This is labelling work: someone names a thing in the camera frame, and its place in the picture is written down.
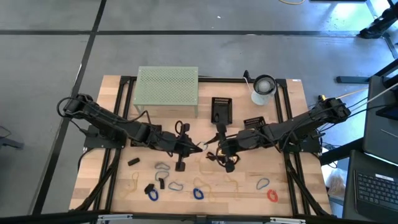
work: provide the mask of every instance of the desk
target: desk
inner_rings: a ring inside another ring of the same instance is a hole
[[[107,110],[113,110],[120,78],[120,76],[109,75],[103,78],[97,103]],[[287,85],[293,115],[297,116],[306,112],[307,103],[301,81],[287,80]],[[121,107],[124,105],[126,91],[123,91],[123,93]],[[279,90],[279,93],[281,103],[284,105],[283,92]],[[271,100],[267,106],[256,106],[250,100],[250,92],[245,83],[200,82],[198,118],[195,118],[190,107],[165,108],[162,106],[159,108],[148,106],[146,109],[149,111],[152,123],[161,124],[165,131],[174,133],[175,122],[182,120],[184,123],[191,124],[188,134],[193,142],[207,141],[214,137],[216,133],[215,125],[210,122],[212,96],[233,99],[233,123],[227,126],[227,134],[237,133],[244,128],[244,119],[256,116],[263,116],[267,123],[277,123],[275,101]],[[286,119],[284,106],[282,106],[282,111]],[[131,104],[128,119],[133,119],[137,115],[134,105]],[[140,121],[145,122],[146,118],[142,118]],[[241,160],[237,163],[236,170],[227,174],[224,168],[216,162],[205,159],[205,153],[192,154],[184,159],[186,163],[185,172],[175,172],[177,156],[169,157],[165,152],[153,151],[143,147],[128,147],[128,145],[126,144],[121,153],[111,212],[292,215],[283,155],[274,148],[240,152]],[[208,147],[211,152],[215,152],[215,149],[216,144],[210,144]],[[104,149],[94,149],[82,159],[70,208],[79,206],[97,184],[103,156]],[[127,166],[127,161],[136,157],[139,157],[141,161],[131,167]],[[331,213],[318,159],[309,153],[301,153],[301,160],[306,186],[323,209]],[[157,162],[164,162],[171,167],[170,175],[165,180],[166,186],[175,180],[184,184],[183,191],[174,192],[167,188],[165,190],[159,189],[159,183],[154,179],[156,173],[154,166]],[[137,190],[129,192],[132,187],[134,172],[139,173]],[[238,182],[238,192],[235,183],[226,181],[227,175]],[[192,189],[195,177],[199,177],[211,185],[211,194],[209,188],[202,188],[205,193],[204,200],[193,198]],[[257,181],[262,177],[267,177],[271,182],[268,187],[256,190]],[[150,201],[148,196],[144,194],[144,188],[149,183],[155,184],[158,189],[159,200],[156,202]],[[269,189],[276,190],[279,202],[273,203],[267,199],[266,192]],[[107,192],[108,186],[105,185],[100,208],[104,208]],[[295,192],[299,212],[303,213],[301,194],[297,186]]]

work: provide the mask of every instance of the red hair tie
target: red hair tie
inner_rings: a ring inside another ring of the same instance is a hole
[[[275,190],[268,190],[267,196],[271,202],[278,202],[278,195]]]

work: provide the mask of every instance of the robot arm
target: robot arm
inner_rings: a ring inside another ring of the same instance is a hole
[[[186,134],[190,125],[183,124],[181,121],[177,121],[177,124],[180,123],[181,127],[178,136],[176,136],[173,133],[162,131],[161,125],[142,123],[136,121],[136,119],[126,120],[100,107],[89,95],[79,94],[75,98],[65,98],[64,100],[68,101],[63,108],[64,115],[60,115],[67,118],[85,119],[99,129],[98,135],[102,138],[113,141],[127,137],[137,146],[164,151],[170,156],[177,153],[176,171],[185,170],[183,158],[192,153],[203,151],[194,145],[191,138]]]

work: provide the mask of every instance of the black tray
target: black tray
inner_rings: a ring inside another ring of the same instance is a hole
[[[213,124],[232,124],[232,98],[211,98],[211,122]]]
[[[264,125],[266,125],[266,121],[264,120],[264,117],[262,117],[262,116],[257,117],[257,118],[245,119],[243,121],[243,123],[244,123],[245,129],[261,128]]]

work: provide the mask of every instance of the laptop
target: laptop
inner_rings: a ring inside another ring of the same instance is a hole
[[[398,223],[398,167],[352,151],[349,173],[354,177],[355,210],[370,220]]]

